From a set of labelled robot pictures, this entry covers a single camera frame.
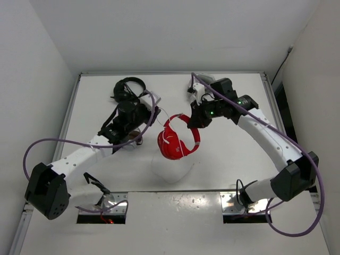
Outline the red headphones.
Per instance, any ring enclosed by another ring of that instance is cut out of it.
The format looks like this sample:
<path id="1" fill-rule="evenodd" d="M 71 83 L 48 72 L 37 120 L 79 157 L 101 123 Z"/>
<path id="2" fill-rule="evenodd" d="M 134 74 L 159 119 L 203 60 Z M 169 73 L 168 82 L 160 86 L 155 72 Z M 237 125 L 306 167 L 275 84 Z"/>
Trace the red headphones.
<path id="1" fill-rule="evenodd" d="M 200 133 L 197 128 L 190 129 L 193 139 L 194 147 L 188 149 L 185 143 L 179 138 L 178 134 L 171 128 L 170 124 L 174 118 L 179 118 L 186 124 L 189 123 L 189 117 L 184 114 L 172 115 L 163 125 L 163 130 L 157 137 L 157 144 L 161 154 L 169 160 L 179 160 L 189 154 L 198 150 L 201 142 Z"/>

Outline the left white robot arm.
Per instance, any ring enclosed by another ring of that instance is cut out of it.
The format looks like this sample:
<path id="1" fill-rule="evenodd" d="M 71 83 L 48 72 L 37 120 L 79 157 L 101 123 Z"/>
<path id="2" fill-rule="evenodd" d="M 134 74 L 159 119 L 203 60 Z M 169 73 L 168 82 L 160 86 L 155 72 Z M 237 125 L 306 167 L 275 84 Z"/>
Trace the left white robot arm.
<path id="1" fill-rule="evenodd" d="M 120 102 L 88 143 L 79 143 L 78 150 L 48 165 L 39 163 L 26 174 L 29 180 L 24 195 L 26 201 L 47 219 L 56 219 L 78 198 L 70 184 L 83 175 L 87 186 L 81 189 L 79 197 L 91 197 L 99 202 L 110 191 L 87 170 L 121 148 L 138 145 L 160 112 L 159 102 L 160 99 L 152 95 L 144 95 L 135 103 Z M 145 130 L 139 131 L 142 124 Z"/>

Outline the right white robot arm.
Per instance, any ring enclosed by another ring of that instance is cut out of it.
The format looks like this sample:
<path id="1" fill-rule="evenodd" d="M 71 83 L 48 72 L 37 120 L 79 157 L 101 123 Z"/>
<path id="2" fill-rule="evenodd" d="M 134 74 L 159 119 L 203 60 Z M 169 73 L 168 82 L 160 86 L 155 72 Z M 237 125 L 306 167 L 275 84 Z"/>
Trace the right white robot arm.
<path id="1" fill-rule="evenodd" d="M 217 117 L 232 120 L 257 142 L 278 170 L 271 178 L 242 187 L 238 193 L 240 205 L 248 207 L 270 198 L 290 201 L 315 184 L 318 156 L 312 151 L 304 155 L 279 134 L 250 96 L 237 95 L 229 78 L 212 80 L 210 84 L 204 84 L 201 77 L 192 78 L 187 92 L 191 107 L 189 128 L 206 128 Z"/>

